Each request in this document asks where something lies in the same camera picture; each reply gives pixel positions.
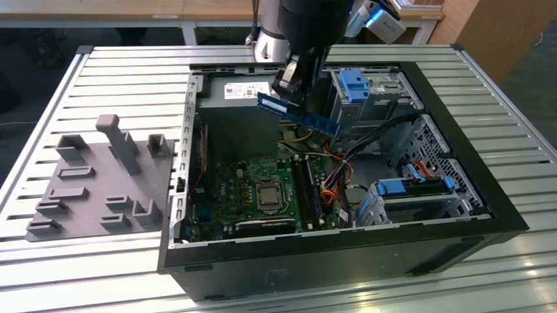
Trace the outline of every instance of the floor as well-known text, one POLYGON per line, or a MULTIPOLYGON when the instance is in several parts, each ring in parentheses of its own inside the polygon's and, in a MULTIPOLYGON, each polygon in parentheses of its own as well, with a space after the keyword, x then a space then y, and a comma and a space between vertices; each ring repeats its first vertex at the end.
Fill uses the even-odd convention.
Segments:
MULTIPOLYGON (((60 46, 64 55, 71 59, 80 45, 118 46, 118 32, 114 29, 57 29, 61 38, 60 46)), ((198 40, 207 44, 230 44, 242 42, 246 30, 204 29, 198 33, 198 40), (218 40, 219 34, 232 40, 218 40)), ((183 45, 179 29, 150 29, 143 39, 150 46, 183 45)), ((524 60, 501 86, 509 98, 525 113, 549 142, 557 146, 554 121, 557 120, 557 21, 544 32, 544 40, 532 47, 524 60)), ((20 47, 12 45, 0 48, 0 70, 8 76, 23 96, 23 103, 12 111, 0 114, 0 184, 9 173, 19 152, 33 130, 33 122, 39 120, 44 107, 56 89, 65 68, 39 70, 21 53, 20 47)))

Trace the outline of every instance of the motherboard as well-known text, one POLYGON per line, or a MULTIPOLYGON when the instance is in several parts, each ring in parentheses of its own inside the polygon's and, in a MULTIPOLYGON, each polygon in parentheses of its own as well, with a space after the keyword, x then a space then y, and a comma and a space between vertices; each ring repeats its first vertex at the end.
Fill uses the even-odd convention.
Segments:
POLYGON ((212 201, 194 209, 194 237, 219 240, 334 227, 337 218, 314 193, 325 178, 319 157, 216 163, 212 201))

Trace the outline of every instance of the blue plastic latch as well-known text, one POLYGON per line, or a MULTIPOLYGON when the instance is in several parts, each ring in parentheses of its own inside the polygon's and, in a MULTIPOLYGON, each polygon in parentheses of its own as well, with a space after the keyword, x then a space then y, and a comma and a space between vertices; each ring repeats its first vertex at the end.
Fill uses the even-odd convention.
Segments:
POLYGON ((375 184, 375 188, 377 188, 377 193, 379 194, 379 196, 386 194, 385 185, 382 182, 375 184))
POLYGON ((449 188, 450 191, 454 191, 455 190, 454 180, 450 177, 445 177, 443 181, 445 181, 446 188, 449 188))
POLYGON ((423 178, 422 175, 418 174, 414 165, 407 164, 406 167, 409 168, 409 171, 411 173, 411 175, 419 180, 419 182, 422 183, 423 181, 426 181, 426 179, 423 178))
POLYGON ((342 70, 341 84, 350 103, 366 101, 369 97, 369 83, 359 70, 342 70))
POLYGON ((382 181, 381 184, 385 186, 386 194, 405 194, 406 189, 403 188, 402 181, 382 181))

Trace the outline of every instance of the label sticker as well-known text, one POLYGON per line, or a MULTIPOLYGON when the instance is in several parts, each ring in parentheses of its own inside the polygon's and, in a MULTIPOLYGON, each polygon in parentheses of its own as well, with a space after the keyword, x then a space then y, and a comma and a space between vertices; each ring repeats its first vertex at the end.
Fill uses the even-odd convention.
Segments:
POLYGON ((154 15, 154 18, 178 18, 178 15, 158 14, 154 15))
POLYGON ((267 82, 227 83, 224 85, 224 99, 255 99, 258 93, 268 95, 271 88, 267 82))
POLYGON ((341 212, 338 212, 338 215, 345 220, 345 222, 349 222, 349 214, 345 210, 341 210, 341 212))

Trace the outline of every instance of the chip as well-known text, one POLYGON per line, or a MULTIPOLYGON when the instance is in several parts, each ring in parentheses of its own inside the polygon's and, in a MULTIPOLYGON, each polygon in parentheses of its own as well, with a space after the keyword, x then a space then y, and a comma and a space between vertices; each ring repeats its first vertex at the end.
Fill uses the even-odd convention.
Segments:
POLYGON ((279 204, 279 189, 277 187, 259 189, 259 204, 272 205, 279 204))
POLYGON ((262 179, 255 185, 258 210, 274 215, 285 210, 282 183, 279 179, 262 179))

